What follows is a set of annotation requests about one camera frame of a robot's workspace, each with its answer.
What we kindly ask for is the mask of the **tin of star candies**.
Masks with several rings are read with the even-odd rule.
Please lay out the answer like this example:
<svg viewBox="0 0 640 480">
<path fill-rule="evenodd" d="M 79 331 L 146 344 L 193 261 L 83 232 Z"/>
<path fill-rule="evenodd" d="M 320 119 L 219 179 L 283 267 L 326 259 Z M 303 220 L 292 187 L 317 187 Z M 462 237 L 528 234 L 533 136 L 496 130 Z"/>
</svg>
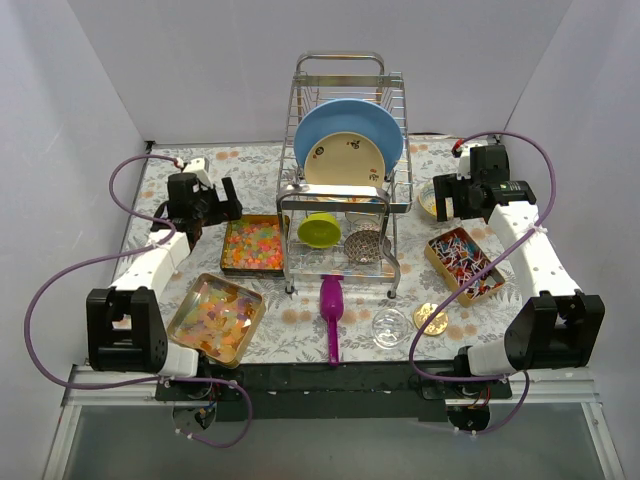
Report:
<svg viewBox="0 0 640 480">
<path fill-rule="evenodd" d="M 227 224 L 221 271 L 230 276 L 283 277 L 284 254 L 277 215 L 243 215 Z"/>
</svg>

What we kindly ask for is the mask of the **tin of lollipop candies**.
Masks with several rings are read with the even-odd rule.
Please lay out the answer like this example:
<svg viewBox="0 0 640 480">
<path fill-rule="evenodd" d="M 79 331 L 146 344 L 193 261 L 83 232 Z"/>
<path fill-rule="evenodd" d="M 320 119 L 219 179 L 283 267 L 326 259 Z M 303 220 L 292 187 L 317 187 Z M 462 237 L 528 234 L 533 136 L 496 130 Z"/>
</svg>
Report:
<svg viewBox="0 0 640 480">
<path fill-rule="evenodd" d="M 443 277 L 452 292 L 484 269 L 491 260 L 462 227 L 445 232 L 429 240 L 425 256 Z M 457 297 L 463 307 L 496 294 L 505 284 L 502 273 L 494 268 L 467 287 Z"/>
</svg>

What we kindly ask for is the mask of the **steel dish rack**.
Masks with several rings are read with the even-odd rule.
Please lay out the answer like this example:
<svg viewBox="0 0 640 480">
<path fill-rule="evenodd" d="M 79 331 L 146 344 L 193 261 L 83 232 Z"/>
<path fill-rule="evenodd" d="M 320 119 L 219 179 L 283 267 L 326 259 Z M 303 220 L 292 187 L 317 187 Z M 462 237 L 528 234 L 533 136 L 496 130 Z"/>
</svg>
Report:
<svg viewBox="0 0 640 480">
<path fill-rule="evenodd" d="M 410 211 L 413 172 L 405 81 L 381 55 L 308 51 L 296 62 L 276 208 L 286 291 L 329 276 L 401 280 L 397 218 Z"/>
</svg>

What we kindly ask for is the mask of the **magenta plastic scoop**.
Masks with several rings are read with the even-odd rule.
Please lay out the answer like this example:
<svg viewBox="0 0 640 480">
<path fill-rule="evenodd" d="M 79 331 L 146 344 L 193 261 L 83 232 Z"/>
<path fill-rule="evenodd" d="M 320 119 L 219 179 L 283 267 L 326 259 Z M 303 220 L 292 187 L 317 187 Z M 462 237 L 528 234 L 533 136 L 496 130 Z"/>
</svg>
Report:
<svg viewBox="0 0 640 480">
<path fill-rule="evenodd" d="M 344 313 L 341 280 L 341 276 L 325 276 L 320 288 L 320 315 L 327 323 L 328 363 L 331 366 L 340 363 L 337 324 Z"/>
</svg>

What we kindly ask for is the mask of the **clear glass jar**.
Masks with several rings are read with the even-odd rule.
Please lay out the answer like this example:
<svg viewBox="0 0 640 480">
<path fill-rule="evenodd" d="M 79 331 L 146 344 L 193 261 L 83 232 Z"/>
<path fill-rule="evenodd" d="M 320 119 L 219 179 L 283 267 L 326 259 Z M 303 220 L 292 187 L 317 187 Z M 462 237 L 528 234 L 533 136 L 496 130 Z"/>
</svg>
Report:
<svg viewBox="0 0 640 480">
<path fill-rule="evenodd" d="M 398 346 L 408 335 L 408 320 L 406 316 L 393 308 L 380 310 L 371 324 L 374 343 L 383 349 Z"/>
</svg>

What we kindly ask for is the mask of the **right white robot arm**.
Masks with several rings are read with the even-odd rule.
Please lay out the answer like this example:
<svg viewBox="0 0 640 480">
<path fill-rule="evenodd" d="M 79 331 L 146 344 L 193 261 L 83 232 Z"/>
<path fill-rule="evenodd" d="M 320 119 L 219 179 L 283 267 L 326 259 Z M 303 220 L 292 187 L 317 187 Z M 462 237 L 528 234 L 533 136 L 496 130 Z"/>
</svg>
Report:
<svg viewBox="0 0 640 480">
<path fill-rule="evenodd" d="M 605 314 L 601 297 L 583 293 L 564 269 L 537 223 L 531 187 L 510 177 L 504 146 L 458 146 L 454 155 L 457 173 L 433 180 L 437 218 L 445 220 L 451 204 L 456 218 L 484 219 L 508 254 L 523 298 L 502 338 L 461 349 L 454 389 L 471 398 L 489 376 L 586 366 Z"/>
</svg>

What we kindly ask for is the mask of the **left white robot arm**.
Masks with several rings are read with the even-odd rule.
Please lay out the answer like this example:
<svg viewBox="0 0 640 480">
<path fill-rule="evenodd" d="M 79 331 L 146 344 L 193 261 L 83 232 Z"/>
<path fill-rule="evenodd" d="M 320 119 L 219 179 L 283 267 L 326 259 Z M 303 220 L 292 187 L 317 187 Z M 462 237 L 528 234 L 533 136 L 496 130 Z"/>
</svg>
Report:
<svg viewBox="0 0 640 480">
<path fill-rule="evenodd" d="M 193 400 L 211 392 L 213 377 L 198 366 L 196 350 L 169 340 L 158 299 L 203 229 L 242 215 L 231 178 L 222 179 L 224 200 L 204 178 L 203 173 L 169 176 L 168 200 L 151 217 L 147 250 L 110 287 L 93 289 L 86 299 L 93 369 L 176 376 L 180 390 Z"/>
</svg>

